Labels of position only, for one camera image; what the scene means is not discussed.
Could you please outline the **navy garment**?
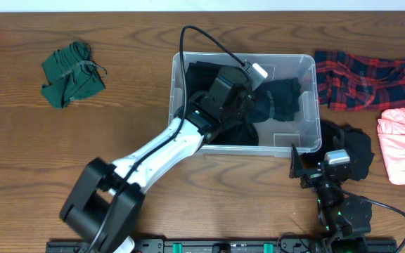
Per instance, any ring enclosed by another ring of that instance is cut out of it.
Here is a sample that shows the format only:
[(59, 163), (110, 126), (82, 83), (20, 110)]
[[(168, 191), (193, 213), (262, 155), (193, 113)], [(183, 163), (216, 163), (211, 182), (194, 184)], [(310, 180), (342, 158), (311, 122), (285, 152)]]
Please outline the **navy garment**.
[(262, 83), (254, 90), (255, 105), (247, 114), (247, 122), (260, 123), (268, 119), (293, 121), (300, 111), (300, 88), (298, 78)]

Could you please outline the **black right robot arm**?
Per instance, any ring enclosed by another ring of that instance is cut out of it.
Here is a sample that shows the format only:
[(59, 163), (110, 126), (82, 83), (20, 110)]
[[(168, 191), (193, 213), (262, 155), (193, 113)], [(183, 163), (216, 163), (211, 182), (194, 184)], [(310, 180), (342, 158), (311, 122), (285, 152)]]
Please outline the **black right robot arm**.
[(369, 252), (365, 234), (371, 231), (372, 206), (357, 197), (342, 192), (342, 182), (353, 176), (349, 163), (318, 163), (318, 167), (303, 169), (302, 188), (313, 188), (318, 198), (321, 225), (326, 229), (321, 236), (318, 252)]

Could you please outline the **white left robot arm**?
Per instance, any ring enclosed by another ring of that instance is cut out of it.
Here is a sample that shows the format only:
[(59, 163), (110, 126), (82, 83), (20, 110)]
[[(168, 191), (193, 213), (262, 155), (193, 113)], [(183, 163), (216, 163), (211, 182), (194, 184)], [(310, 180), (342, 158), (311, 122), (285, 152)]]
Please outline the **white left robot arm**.
[(60, 219), (96, 252), (130, 252), (130, 234), (148, 189), (204, 145), (255, 147), (256, 125), (290, 122), (300, 109), (300, 81), (266, 80), (254, 66), (196, 62), (184, 75), (186, 104), (156, 138), (126, 157), (85, 166)]

